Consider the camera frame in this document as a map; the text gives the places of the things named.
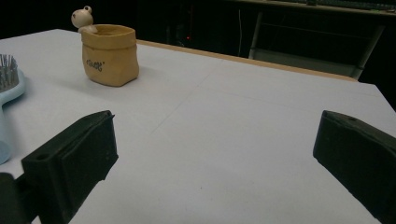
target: black object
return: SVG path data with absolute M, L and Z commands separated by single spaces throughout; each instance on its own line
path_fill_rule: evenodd
M 118 159 L 114 115 L 79 119 L 22 159 L 24 174 L 0 174 L 0 223 L 69 223 Z
M 381 223 L 396 223 L 396 138 L 323 111 L 314 157 Z

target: dark background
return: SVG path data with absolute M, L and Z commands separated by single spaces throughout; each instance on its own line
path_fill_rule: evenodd
M 0 38 L 51 29 L 77 31 L 70 17 L 84 6 L 92 7 L 94 23 L 135 28 L 138 39 L 245 58 L 259 11 L 263 12 L 259 48 L 335 63 L 357 64 L 375 27 L 384 24 L 360 82 L 375 84 L 396 108 L 394 18 L 220 0 L 4 1 Z

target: small frog toy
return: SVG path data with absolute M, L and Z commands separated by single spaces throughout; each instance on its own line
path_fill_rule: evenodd
M 78 32 L 97 33 L 96 27 L 93 25 L 92 9 L 85 6 L 83 9 L 78 9 L 72 14 L 72 23 L 78 28 Z

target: brush bristles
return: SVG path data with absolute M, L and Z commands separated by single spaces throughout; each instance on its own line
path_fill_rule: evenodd
M 0 92 L 18 85 L 17 61 L 11 55 L 0 54 Z

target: light blue hairbrush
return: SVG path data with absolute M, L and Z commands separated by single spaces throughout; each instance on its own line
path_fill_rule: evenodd
M 3 114 L 3 104 L 24 92 L 24 77 L 17 61 L 11 55 L 0 54 L 0 164 L 6 162 L 12 152 L 12 138 Z

